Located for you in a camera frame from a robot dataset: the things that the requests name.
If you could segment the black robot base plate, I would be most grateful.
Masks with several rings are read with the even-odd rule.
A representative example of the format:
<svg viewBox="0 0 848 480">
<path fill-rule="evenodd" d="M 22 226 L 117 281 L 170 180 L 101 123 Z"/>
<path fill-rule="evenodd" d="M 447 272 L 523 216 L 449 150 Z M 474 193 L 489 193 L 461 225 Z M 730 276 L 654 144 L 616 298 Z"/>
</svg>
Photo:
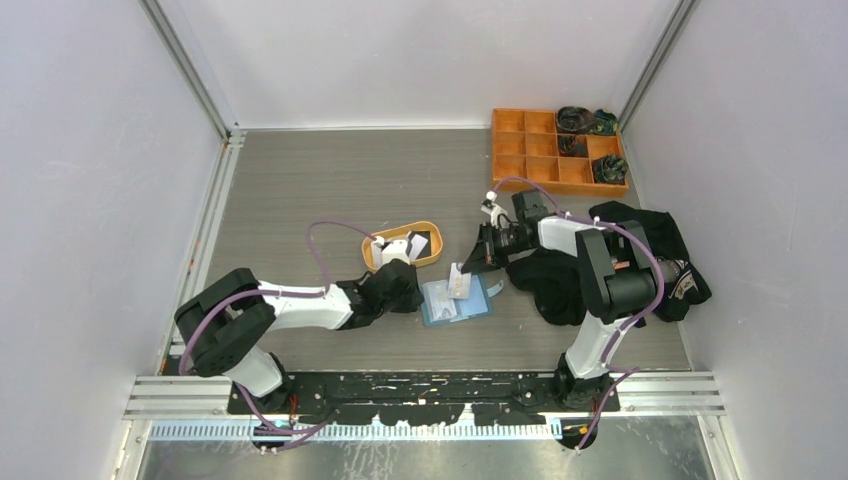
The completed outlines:
<svg viewBox="0 0 848 480">
<path fill-rule="evenodd" d="M 549 414 L 616 411 L 613 379 L 576 381 L 554 372 L 292 372 L 254 401 L 266 416 L 358 426 L 453 425 L 464 411 L 476 426 L 541 425 Z"/>
</svg>

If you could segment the orange oval plastic tray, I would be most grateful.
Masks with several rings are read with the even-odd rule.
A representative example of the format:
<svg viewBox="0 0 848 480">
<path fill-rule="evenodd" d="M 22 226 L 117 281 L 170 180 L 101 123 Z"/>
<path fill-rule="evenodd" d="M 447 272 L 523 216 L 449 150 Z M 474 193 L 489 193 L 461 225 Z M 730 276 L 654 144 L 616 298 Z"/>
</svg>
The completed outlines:
<svg viewBox="0 0 848 480">
<path fill-rule="evenodd" d="M 387 239 L 399 237 L 407 234 L 408 232 L 421 233 L 429 238 L 430 244 L 429 247 L 422 253 L 417 260 L 415 260 L 412 265 L 416 267 L 423 267 L 430 264 L 435 263 L 439 257 L 441 256 L 443 249 L 443 239 L 440 230 L 438 227 L 429 221 L 416 221 L 409 224 L 388 228 L 382 231 L 378 231 L 374 233 L 374 236 L 382 236 Z M 366 237 L 361 244 L 361 253 L 363 260 L 367 268 L 376 272 L 377 270 L 374 267 L 372 254 L 370 253 L 370 244 L 372 240 Z"/>
</svg>

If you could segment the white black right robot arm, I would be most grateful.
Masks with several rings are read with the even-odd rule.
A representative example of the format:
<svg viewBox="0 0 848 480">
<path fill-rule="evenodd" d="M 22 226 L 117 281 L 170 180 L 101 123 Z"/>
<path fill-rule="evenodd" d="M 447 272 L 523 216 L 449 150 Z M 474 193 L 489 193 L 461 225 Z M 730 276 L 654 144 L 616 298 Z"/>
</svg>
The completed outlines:
<svg viewBox="0 0 848 480">
<path fill-rule="evenodd" d="M 579 329 L 551 381 L 556 401 L 582 409 L 610 385 L 609 361 L 625 332 L 662 295 L 663 277 L 642 226 L 553 213 L 539 190 L 512 197 L 512 214 L 490 191 L 481 203 L 488 221 L 478 229 L 464 273 L 504 270 L 532 296 L 547 322 Z"/>
</svg>

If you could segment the silver VIP card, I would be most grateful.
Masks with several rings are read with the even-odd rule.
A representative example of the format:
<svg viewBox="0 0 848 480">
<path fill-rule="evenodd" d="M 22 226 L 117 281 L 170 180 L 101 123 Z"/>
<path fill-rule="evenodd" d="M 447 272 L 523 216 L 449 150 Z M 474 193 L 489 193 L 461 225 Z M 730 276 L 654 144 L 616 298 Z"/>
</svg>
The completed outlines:
<svg viewBox="0 0 848 480">
<path fill-rule="evenodd" d="M 465 300 L 470 296 L 472 274 L 463 271 L 463 264 L 453 262 L 450 265 L 447 282 L 447 296 L 454 300 Z"/>
<path fill-rule="evenodd" d="M 431 322 L 450 322 L 457 315 L 458 310 L 454 299 L 434 297 L 429 300 L 429 318 Z"/>
</svg>

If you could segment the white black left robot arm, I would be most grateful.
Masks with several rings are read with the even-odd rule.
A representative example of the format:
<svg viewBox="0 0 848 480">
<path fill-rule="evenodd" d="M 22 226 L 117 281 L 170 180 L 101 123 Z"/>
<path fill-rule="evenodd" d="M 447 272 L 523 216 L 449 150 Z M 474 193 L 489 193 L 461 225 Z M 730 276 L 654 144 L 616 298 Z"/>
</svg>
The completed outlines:
<svg viewBox="0 0 848 480">
<path fill-rule="evenodd" d="M 423 301 L 415 266 L 401 260 L 322 287 L 275 285 L 237 268 L 176 310 L 184 340 L 178 371 L 225 376 L 265 411 L 277 413 L 290 403 L 292 388 L 281 362 L 260 349 L 265 334 L 365 328 L 387 313 L 414 313 Z"/>
</svg>

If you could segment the blue leather card holder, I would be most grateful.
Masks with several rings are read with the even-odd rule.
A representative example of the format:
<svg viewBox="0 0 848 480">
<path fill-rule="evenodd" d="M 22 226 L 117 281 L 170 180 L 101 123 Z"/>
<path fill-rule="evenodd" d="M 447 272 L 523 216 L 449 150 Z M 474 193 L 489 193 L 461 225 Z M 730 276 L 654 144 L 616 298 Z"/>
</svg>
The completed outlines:
<svg viewBox="0 0 848 480">
<path fill-rule="evenodd" d="M 449 298 L 447 296 L 447 280 L 431 281 L 421 286 L 423 303 L 421 304 L 421 315 L 426 327 L 442 326 L 457 323 L 476 317 L 487 316 L 493 313 L 492 299 L 504 288 L 502 280 L 489 285 L 482 275 L 472 275 L 470 296 L 465 300 L 455 300 L 458 315 L 450 322 L 433 323 L 429 318 L 429 300 L 434 297 Z"/>
</svg>

